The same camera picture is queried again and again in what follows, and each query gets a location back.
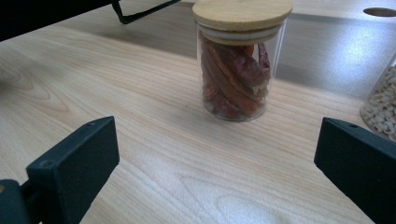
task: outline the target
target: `dried chili pepper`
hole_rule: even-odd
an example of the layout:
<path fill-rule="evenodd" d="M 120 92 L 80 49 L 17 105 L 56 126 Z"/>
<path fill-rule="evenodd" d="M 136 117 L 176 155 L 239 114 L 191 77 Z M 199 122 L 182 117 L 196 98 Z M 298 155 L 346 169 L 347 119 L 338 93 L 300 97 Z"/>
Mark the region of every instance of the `dried chili pepper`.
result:
<path fill-rule="evenodd" d="M 204 73 L 209 74 L 213 78 L 229 102 L 237 105 L 247 115 L 252 115 L 256 112 L 257 104 L 233 88 L 212 59 L 209 49 L 203 49 L 202 67 Z"/>
<path fill-rule="evenodd" d="M 221 58 L 227 62 L 231 70 L 245 85 L 249 87 L 259 86 L 265 79 L 270 78 L 269 70 L 258 63 L 251 55 L 248 55 L 242 48 L 230 47 L 226 45 L 216 45 Z M 259 47 L 259 60 L 265 60 L 265 53 L 260 52 L 263 47 Z"/>
<path fill-rule="evenodd" d="M 245 95 L 246 97 L 252 99 L 256 103 L 258 103 L 262 98 L 260 96 L 254 95 L 252 89 L 247 88 L 241 83 L 236 75 L 227 67 L 224 61 L 220 58 L 220 56 L 216 53 L 216 48 L 213 43 L 207 43 L 206 48 L 209 51 L 207 55 L 218 65 L 222 74 L 227 77 L 230 84 L 240 93 Z"/>
<path fill-rule="evenodd" d="M 258 44 L 259 46 L 259 65 L 262 68 L 262 71 L 265 74 L 266 79 L 270 79 L 271 77 L 271 66 L 270 59 L 268 57 L 267 49 L 264 43 Z"/>
<path fill-rule="evenodd" d="M 254 45 L 242 46 L 243 51 L 250 57 L 253 57 Z"/>
<path fill-rule="evenodd" d="M 219 87 L 213 78 L 205 72 L 202 73 L 202 80 L 204 82 L 203 96 L 206 101 L 211 101 L 218 94 Z"/>
<path fill-rule="evenodd" d="M 214 113 L 220 113 L 224 118 L 235 119 L 240 112 L 240 109 L 231 104 L 221 93 L 213 98 Z"/>

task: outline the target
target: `bamboo lid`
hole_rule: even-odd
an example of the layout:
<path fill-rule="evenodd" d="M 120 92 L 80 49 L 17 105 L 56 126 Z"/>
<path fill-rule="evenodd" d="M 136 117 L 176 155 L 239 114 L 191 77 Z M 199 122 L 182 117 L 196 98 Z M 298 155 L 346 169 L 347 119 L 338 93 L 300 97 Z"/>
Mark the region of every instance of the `bamboo lid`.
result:
<path fill-rule="evenodd" d="M 192 7 L 198 23 L 236 32 L 278 26 L 291 10 L 290 0 L 200 0 Z"/>

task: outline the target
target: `glass container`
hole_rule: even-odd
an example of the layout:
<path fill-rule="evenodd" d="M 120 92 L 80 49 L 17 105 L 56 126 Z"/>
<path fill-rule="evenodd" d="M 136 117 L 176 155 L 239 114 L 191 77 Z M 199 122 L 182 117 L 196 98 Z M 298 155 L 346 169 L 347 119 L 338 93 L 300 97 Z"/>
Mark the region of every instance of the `glass container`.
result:
<path fill-rule="evenodd" d="M 374 133 L 396 142 L 396 53 L 361 107 L 361 117 Z"/>
<path fill-rule="evenodd" d="M 290 1 L 201 0 L 193 7 L 205 109 L 218 119 L 264 113 Z"/>

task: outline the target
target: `wooden table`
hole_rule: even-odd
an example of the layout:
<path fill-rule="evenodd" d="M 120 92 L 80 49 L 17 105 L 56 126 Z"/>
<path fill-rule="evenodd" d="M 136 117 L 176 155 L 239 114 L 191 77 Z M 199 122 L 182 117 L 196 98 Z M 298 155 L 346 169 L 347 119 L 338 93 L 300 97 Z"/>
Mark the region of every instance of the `wooden table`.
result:
<path fill-rule="evenodd" d="M 120 165 L 82 223 L 373 223 L 313 159 L 323 117 L 364 126 L 394 36 L 394 18 L 292 14 L 268 111 L 243 123 L 202 107 L 190 3 L 129 25 L 102 7 L 3 41 L 0 179 L 23 183 L 31 161 L 112 115 Z"/>

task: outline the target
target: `hole in table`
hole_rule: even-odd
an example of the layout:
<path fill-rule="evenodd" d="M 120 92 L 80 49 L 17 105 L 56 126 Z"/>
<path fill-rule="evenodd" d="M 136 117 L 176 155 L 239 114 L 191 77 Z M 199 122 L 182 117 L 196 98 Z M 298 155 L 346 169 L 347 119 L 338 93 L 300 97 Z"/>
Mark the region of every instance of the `hole in table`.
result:
<path fill-rule="evenodd" d="M 369 7 L 364 9 L 363 12 L 376 17 L 396 17 L 396 10 L 384 7 Z"/>

